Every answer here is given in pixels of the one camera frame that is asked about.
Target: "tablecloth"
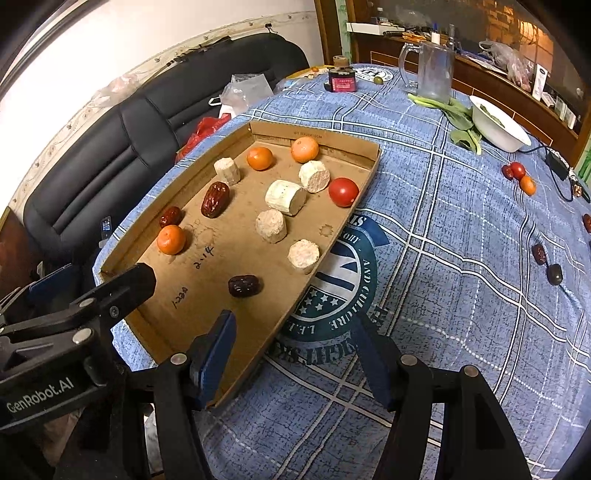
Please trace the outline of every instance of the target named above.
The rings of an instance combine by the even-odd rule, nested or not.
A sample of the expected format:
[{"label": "tablecloth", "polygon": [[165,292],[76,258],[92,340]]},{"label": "tablecloth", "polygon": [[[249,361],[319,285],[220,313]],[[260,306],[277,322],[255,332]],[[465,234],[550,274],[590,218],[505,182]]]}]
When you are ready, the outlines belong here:
[{"label": "tablecloth", "polygon": [[[372,477],[393,415],[373,399],[350,341],[356,306],[429,366],[476,365],[532,477],[552,478],[591,420],[591,237],[581,221],[589,205],[560,199],[540,151],[507,154],[483,143],[476,156],[453,145],[442,114],[411,103],[398,72],[379,68],[393,76],[383,86],[359,79],[355,93],[329,93],[325,75],[303,79],[228,123],[122,222],[95,274],[159,192],[244,122],[297,123],[375,141],[379,171],[281,334],[228,405],[198,416],[214,476]],[[454,94],[469,106],[467,96]],[[501,166],[514,160],[537,183],[533,197],[502,176]],[[569,191],[568,182],[559,185]],[[560,286],[535,263],[535,243],[561,265]],[[113,334],[133,369],[153,365],[125,322]],[[435,406],[425,479],[437,465],[442,421]]]}]

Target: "brown bottle cap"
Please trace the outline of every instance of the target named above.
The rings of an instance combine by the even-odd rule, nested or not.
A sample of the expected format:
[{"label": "brown bottle cap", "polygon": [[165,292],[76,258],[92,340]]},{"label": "brown bottle cap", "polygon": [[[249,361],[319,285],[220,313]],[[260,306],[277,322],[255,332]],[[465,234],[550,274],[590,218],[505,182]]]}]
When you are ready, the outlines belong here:
[{"label": "brown bottle cap", "polygon": [[345,69],[350,66],[349,59],[347,57],[343,57],[341,55],[335,55],[333,57],[333,65],[335,67]]}]

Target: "sofa backrest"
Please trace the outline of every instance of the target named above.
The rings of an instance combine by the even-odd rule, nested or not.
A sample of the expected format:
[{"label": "sofa backrest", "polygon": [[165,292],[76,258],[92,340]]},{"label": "sofa backrest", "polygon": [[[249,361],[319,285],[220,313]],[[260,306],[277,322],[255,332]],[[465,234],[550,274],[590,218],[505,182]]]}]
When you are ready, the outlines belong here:
[{"label": "sofa backrest", "polygon": [[256,34],[195,51],[105,113],[58,160],[28,198],[24,224],[45,257],[84,263],[97,249],[100,221],[113,227],[173,166],[209,100],[235,73],[264,73],[273,88],[308,67],[302,50]]}]

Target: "bottle label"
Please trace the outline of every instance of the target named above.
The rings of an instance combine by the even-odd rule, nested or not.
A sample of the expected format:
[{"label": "bottle label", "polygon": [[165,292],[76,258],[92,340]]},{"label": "bottle label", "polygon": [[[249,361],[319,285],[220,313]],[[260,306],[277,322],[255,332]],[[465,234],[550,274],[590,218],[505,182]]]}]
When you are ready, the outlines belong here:
[{"label": "bottle label", "polygon": [[357,85],[355,77],[350,78],[331,78],[333,92],[356,92]]}]

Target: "orange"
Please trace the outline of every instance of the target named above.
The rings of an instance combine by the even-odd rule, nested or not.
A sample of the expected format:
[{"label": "orange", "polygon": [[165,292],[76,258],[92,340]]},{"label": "orange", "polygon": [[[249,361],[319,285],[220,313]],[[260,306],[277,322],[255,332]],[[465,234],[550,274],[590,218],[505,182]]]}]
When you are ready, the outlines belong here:
[{"label": "orange", "polygon": [[320,148],[318,142],[312,137],[298,138],[291,146],[291,156],[299,163],[306,163],[314,160],[318,155]]},{"label": "orange", "polygon": [[165,226],[156,239],[158,249],[167,255],[176,255],[183,248],[187,240],[184,230],[178,225]]},{"label": "orange", "polygon": [[266,170],[273,165],[273,152],[267,147],[253,147],[248,151],[246,161],[254,170]]},{"label": "orange", "polygon": [[530,197],[535,193],[535,182],[534,179],[529,175],[525,175],[520,181],[519,186]]}]

